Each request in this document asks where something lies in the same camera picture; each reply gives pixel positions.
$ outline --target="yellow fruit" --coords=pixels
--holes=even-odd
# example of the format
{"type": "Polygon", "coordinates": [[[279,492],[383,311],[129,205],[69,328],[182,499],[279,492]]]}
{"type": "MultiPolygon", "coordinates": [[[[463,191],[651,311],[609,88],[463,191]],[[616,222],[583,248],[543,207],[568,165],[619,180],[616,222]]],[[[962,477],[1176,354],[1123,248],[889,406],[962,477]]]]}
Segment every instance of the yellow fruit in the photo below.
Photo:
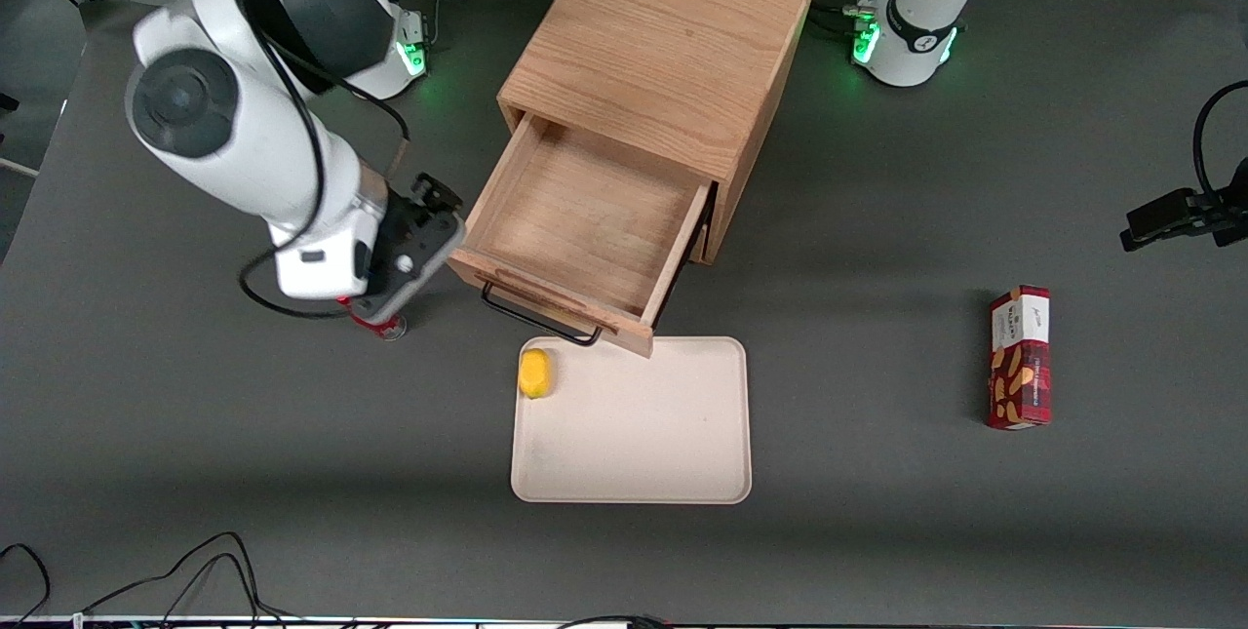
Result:
{"type": "Polygon", "coordinates": [[[550,354],[543,349],[520,354],[519,388],[527,398],[542,398],[550,392],[550,354]]]}

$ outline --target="red box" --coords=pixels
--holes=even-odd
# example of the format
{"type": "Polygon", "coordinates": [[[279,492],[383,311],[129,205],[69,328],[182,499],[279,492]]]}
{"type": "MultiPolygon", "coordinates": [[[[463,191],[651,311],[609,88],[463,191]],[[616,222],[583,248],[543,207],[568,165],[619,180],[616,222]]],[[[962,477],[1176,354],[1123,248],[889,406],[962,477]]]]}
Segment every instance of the red box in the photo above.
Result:
{"type": "Polygon", "coordinates": [[[1048,290],[1021,286],[992,303],[988,426],[1030,429],[1051,422],[1048,290]]]}

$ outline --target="green indicator light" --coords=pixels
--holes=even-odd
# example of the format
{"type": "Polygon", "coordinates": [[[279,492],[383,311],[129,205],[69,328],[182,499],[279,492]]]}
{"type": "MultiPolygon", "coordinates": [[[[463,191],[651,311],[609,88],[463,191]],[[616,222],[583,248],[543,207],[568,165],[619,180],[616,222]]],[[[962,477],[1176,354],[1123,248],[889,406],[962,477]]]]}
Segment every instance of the green indicator light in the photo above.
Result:
{"type": "Polygon", "coordinates": [[[424,74],[424,47],[421,44],[394,42],[394,47],[403,57],[403,65],[412,77],[424,74]]]}
{"type": "Polygon", "coordinates": [[[867,64],[871,60],[872,52],[875,52],[875,44],[879,41],[880,26],[872,21],[867,29],[857,35],[857,41],[854,44],[854,59],[861,65],[867,64]]]}
{"type": "Polygon", "coordinates": [[[948,34],[948,42],[945,42],[945,52],[940,55],[941,64],[945,64],[945,61],[948,60],[948,55],[953,52],[953,39],[956,37],[957,37],[957,26],[953,26],[952,32],[948,34]]]}

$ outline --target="wooden box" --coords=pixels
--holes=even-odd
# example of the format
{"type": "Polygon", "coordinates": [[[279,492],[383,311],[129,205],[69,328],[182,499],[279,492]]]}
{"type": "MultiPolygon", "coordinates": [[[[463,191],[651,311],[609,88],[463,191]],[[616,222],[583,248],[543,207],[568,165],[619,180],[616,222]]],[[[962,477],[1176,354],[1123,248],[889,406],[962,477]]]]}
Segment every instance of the wooden box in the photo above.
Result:
{"type": "Polygon", "coordinates": [[[649,354],[678,270],[724,241],[807,6],[555,0],[498,92],[513,139],[452,268],[649,354]]]}

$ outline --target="cabinet top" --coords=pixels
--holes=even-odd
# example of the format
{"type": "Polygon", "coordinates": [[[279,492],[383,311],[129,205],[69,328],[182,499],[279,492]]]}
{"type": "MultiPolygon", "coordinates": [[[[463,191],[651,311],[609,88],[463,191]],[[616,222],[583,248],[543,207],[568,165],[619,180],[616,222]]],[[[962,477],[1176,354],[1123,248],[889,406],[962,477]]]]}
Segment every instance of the cabinet top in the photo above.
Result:
{"type": "Polygon", "coordinates": [[[498,99],[728,180],[810,0],[555,0],[498,99]]]}

